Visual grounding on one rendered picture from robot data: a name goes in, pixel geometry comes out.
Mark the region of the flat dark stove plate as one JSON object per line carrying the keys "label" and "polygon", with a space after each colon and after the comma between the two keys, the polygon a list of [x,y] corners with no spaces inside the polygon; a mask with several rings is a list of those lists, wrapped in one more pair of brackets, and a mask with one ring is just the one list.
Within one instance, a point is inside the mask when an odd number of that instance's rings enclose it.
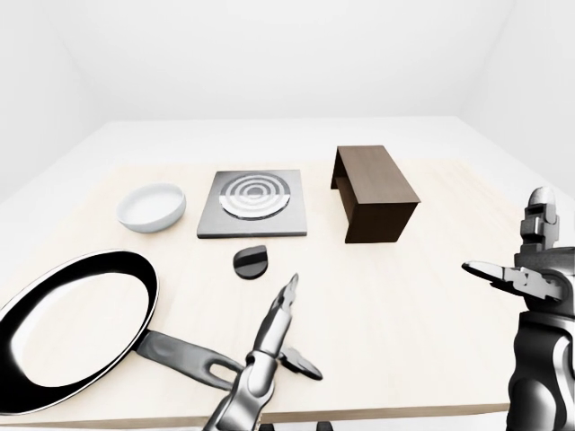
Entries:
{"label": "flat dark stove plate", "polygon": [[299,170],[215,174],[197,228],[200,239],[305,235]]}

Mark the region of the black frying pan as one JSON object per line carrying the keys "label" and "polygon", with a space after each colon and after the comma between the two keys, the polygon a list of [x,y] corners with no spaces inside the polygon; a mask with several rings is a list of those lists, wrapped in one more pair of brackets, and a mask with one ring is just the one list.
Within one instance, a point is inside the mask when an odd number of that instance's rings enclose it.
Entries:
{"label": "black frying pan", "polygon": [[[119,273],[138,279],[147,294],[143,322],[128,344],[102,368],[63,386],[34,383],[17,364],[12,341],[24,319],[40,301],[61,286],[82,278]],[[0,309],[0,415],[15,416],[50,408],[75,396],[117,366],[129,352],[173,369],[199,383],[223,391],[233,384],[210,372],[220,365],[239,373],[243,366],[214,350],[150,330],[159,298],[159,279],[152,263],[134,251],[107,250],[71,259],[40,276]]]}

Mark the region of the dark brown wooden box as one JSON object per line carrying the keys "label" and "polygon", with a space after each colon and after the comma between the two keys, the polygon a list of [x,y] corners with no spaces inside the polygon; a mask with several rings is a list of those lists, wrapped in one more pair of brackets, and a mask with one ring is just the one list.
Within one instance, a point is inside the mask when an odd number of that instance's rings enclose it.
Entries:
{"label": "dark brown wooden box", "polygon": [[397,242],[420,203],[382,145],[339,146],[331,188],[349,223],[346,243]]}

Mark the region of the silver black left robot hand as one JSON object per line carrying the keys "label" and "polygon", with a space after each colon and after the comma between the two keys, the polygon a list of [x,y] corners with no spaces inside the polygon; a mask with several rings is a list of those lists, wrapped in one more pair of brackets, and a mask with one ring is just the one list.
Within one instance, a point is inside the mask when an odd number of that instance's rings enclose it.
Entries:
{"label": "silver black left robot hand", "polygon": [[292,321],[292,304],[296,299],[298,280],[296,273],[272,302],[258,329],[252,350],[246,357],[246,367],[236,377],[233,395],[263,399],[273,393],[278,364],[313,380],[323,379],[322,372],[298,350],[284,346]]}

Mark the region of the round black stove knob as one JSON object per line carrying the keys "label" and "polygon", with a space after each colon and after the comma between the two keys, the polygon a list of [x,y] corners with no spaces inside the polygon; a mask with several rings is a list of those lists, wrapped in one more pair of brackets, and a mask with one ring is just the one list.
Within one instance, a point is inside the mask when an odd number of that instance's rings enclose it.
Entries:
{"label": "round black stove knob", "polygon": [[268,269],[267,247],[258,245],[238,251],[233,257],[235,274],[245,280],[261,277]]}

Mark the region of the white bowl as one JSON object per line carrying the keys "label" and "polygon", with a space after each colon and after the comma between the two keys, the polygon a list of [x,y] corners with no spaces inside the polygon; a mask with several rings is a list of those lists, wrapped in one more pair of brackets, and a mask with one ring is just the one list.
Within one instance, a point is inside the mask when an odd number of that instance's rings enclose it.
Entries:
{"label": "white bowl", "polygon": [[175,184],[155,182],[129,192],[118,204],[116,217],[136,233],[157,233],[177,223],[187,201]]}

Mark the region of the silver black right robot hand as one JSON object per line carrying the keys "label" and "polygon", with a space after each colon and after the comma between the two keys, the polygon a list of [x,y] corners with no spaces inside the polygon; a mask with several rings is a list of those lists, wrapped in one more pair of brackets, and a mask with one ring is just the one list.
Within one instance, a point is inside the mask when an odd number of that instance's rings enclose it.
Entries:
{"label": "silver black right robot hand", "polygon": [[575,319],[575,246],[556,247],[560,217],[552,189],[535,189],[520,224],[522,245],[514,265],[503,267],[477,260],[462,264],[468,273],[491,286],[524,298],[532,312]]}

